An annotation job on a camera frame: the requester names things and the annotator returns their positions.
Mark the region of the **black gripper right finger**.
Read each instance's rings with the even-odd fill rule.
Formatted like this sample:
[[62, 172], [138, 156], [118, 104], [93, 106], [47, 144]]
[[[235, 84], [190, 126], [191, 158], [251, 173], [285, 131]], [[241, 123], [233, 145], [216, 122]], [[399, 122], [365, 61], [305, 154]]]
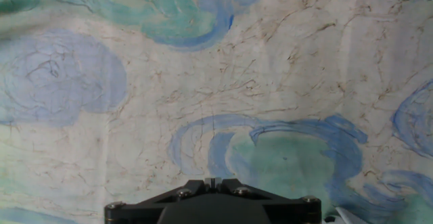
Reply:
[[320, 223], [321, 201], [315, 196], [285, 198], [241, 183], [213, 179], [220, 212], [235, 223]]

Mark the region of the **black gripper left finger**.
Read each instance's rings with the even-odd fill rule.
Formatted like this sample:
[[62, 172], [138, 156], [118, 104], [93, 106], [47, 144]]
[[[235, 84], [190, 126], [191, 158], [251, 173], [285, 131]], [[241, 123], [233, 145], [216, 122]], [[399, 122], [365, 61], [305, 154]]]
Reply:
[[189, 180], [181, 187], [137, 204], [126, 204], [122, 201], [112, 202], [104, 207], [104, 223], [157, 223], [163, 211], [169, 206], [192, 197], [209, 194], [212, 187], [214, 187], [213, 178]]

